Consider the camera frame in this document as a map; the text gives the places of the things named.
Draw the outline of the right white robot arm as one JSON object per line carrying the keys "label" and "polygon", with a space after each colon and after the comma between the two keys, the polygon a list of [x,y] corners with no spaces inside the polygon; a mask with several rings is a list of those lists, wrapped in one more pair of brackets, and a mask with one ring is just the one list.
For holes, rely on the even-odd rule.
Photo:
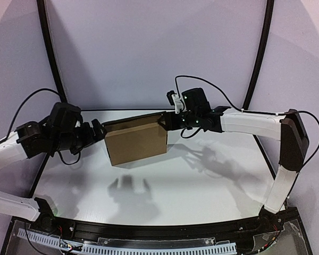
{"label": "right white robot arm", "polygon": [[211,108],[202,88],[178,95],[167,93],[171,112],[163,112],[158,124],[166,131],[198,128],[216,133],[235,132],[275,139],[280,142],[278,171],[262,210],[277,214],[290,194],[305,163],[309,138],[299,112],[259,113],[230,106]]}

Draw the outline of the brown cardboard box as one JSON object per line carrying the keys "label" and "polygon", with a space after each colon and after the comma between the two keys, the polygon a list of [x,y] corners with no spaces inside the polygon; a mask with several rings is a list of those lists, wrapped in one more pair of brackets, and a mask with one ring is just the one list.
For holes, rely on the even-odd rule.
{"label": "brown cardboard box", "polygon": [[165,154],[167,130],[161,126],[163,115],[164,112],[158,112],[103,123],[111,165]]}

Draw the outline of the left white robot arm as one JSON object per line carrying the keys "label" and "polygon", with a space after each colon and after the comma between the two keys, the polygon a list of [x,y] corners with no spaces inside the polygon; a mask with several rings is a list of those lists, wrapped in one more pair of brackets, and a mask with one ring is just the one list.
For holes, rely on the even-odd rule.
{"label": "left white robot arm", "polygon": [[[84,122],[79,107],[56,103],[40,122],[23,124],[0,140],[0,170],[43,153],[53,156],[68,150],[80,155],[83,149],[102,141],[106,134],[99,120]],[[55,226],[51,207],[42,198],[23,198],[0,191],[0,213],[26,219],[47,231]]]}

